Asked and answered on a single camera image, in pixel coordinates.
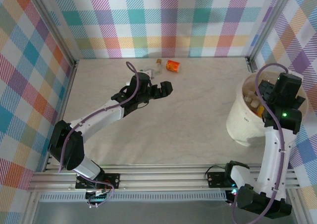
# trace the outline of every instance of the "black mounting bracket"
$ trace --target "black mounting bracket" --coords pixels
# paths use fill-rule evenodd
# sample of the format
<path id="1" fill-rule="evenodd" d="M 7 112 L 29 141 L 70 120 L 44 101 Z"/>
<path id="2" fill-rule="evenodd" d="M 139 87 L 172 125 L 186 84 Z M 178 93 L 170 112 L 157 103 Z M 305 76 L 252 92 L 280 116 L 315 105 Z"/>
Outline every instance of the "black mounting bracket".
<path id="1" fill-rule="evenodd" d="M 209 188 L 233 188 L 236 184 L 229 183 L 225 177 L 224 172 L 208 172 L 207 173 Z"/>
<path id="2" fill-rule="evenodd" d="M 103 181 L 111 183 L 115 189 L 119 188 L 120 183 L 120 174 L 119 173 L 104 173 L 103 174 Z M 75 189 L 91 189 L 92 187 L 89 186 L 87 181 L 82 176 L 76 177 L 76 185 Z"/>

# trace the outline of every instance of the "metal extrusion bar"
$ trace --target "metal extrusion bar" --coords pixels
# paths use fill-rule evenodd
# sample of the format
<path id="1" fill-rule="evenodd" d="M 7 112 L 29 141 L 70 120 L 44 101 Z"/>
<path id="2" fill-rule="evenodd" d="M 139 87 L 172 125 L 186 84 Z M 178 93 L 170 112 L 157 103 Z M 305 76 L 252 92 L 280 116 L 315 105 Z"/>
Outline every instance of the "metal extrusion bar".
<path id="1" fill-rule="evenodd" d="M 266 39 L 268 38 L 270 32 L 274 28 L 277 20 L 279 19 L 284 7 L 286 6 L 288 0 L 278 0 L 276 6 L 273 8 L 266 25 L 260 34 L 260 37 L 258 38 L 253 50 L 250 54 L 250 62 L 253 62 L 255 60 L 255 57 L 258 55 L 258 53 L 261 51 Z"/>
<path id="2" fill-rule="evenodd" d="M 288 189 L 288 196 L 290 197 L 293 206 L 296 220 L 299 224 L 313 223 L 313 219 L 309 213 L 309 209 L 304 201 L 301 189 Z"/>
<path id="3" fill-rule="evenodd" d="M 56 121 L 60 121 L 64 117 L 66 106 L 67 106 L 67 103 L 68 103 L 68 99 L 69 99 L 71 88 L 72 88 L 73 83 L 74 83 L 76 72 L 77 72 L 77 63 L 75 64 L 74 67 L 71 68 L 70 77 L 69 77 L 68 85 L 67 85 L 67 88 L 66 88 L 65 96 L 64 96 L 62 105 L 60 107 L 60 110 L 59 110 L 58 117 L 57 117 Z M 46 170 L 46 167 L 50 163 L 51 159 L 52 159 L 52 157 L 50 156 L 50 153 L 46 152 L 45 162 L 44 162 L 44 165 L 42 167 L 43 172 Z"/>
<path id="4" fill-rule="evenodd" d="M 230 190 L 232 188 L 208 188 L 204 178 L 210 165 L 111 165 L 104 168 L 106 173 L 120 173 L 120 186 L 116 192 L 124 191 L 207 191 Z M 251 174 L 257 179 L 260 166 L 250 166 Z M 212 171 L 223 171 L 213 168 Z M 82 192 L 75 189 L 76 174 L 56 169 L 34 173 L 30 192 Z M 289 169 L 286 188 L 299 188 L 293 169 Z"/>
<path id="5" fill-rule="evenodd" d="M 52 34 L 52 36 L 56 40 L 59 48 L 61 49 L 61 51 L 65 55 L 68 63 L 70 63 L 72 66 L 75 66 L 76 60 L 73 57 L 73 55 L 71 54 L 64 38 L 60 34 L 55 22 L 53 21 L 53 19 L 51 17 L 50 12 L 47 10 L 43 1 L 42 0 L 31 0 L 31 1 L 34 4 L 34 6 L 36 7 L 36 9 L 39 11 L 41 18 L 43 19 L 43 21 L 47 25 L 50 33 Z"/>
<path id="6" fill-rule="evenodd" d="M 20 218 L 19 224 L 31 224 L 33 222 L 36 207 L 41 198 L 40 193 L 30 193 L 29 200 L 23 212 L 23 216 Z"/>
<path id="7" fill-rule="evenodd" d="M 43 192 L 40 202 L 83 202 L 85 191 L 81 192 Z M 160 191 L 160 192 L 115 192 L 109 201 L 115 202 L 179 202 L 179 201 L 225 201 L 224 190 L 213 191 Z"/>
<path id="8" fill-rule="evenodd" d="M 246 60 L 246 64 L 247 64 L 248 71 L 249 71 L 250 73 L 254 73 L 255 71 L 254 71 L 254 69 L 252 68 L 252 65 L 251 65 L 251 63 L 250 63 L 250 58 L 249 58 L 249 57 L 245 57 L 245 60 Z"/>

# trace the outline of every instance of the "bottle cap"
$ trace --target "bottle cap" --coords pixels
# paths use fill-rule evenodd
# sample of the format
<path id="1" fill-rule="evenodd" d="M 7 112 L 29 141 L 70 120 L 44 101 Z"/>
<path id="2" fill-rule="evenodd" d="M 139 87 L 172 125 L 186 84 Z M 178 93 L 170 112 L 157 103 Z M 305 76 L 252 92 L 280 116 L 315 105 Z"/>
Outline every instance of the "bottle cap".
<path id="1" fill-rule="evenodd" d="M 259 100 L 253 99 L 250 106 L 253 108 L 257 108 L 259 104 L 260 104 Z"/>
<path id="2" fill-rule="evenodd" d="M 251 97 L 244 96 L 243 100 L 247 103 L 250 103 L 252 101 Z"/>

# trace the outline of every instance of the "orange can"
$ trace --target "orange can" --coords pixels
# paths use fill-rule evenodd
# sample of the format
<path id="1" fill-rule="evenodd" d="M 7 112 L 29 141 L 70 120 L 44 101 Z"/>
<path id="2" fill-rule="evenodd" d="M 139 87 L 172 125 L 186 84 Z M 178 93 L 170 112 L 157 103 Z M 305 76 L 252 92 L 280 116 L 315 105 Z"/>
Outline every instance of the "orange can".
<path id="1" fill-rule="evenodd" d="M 174 72 L 178 72 L 179 62 L 168 60 L 166 63 L 166 69 Z"/>

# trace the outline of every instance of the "aluminum rail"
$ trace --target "aluminum rail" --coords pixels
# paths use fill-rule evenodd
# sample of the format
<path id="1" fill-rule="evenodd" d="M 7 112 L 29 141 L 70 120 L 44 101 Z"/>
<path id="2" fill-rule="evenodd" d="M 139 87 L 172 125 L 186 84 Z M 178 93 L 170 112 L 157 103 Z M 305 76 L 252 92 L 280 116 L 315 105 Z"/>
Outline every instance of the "aluminum rail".
<path id="1" fill-rule="evenodd" d="M 254 179 L 260 173 L 259 165 L 249 165 Z M 30 192 L 82 192 L 76 190 L 76 174 L 48 165 L 45 172 L 36 172 L 29 185 Z M 102 166 L 106 173 L 119 173 L 118 191 L 203 191 L 230 190 L 232 188 L 208 188 L 204 175 L 210 165 L 109 165 Z M 223 171 L 212 168 L 210 171 Z M 286 175 L 286 188 L 297 189 L 299 183 L 293 169 Z"/>

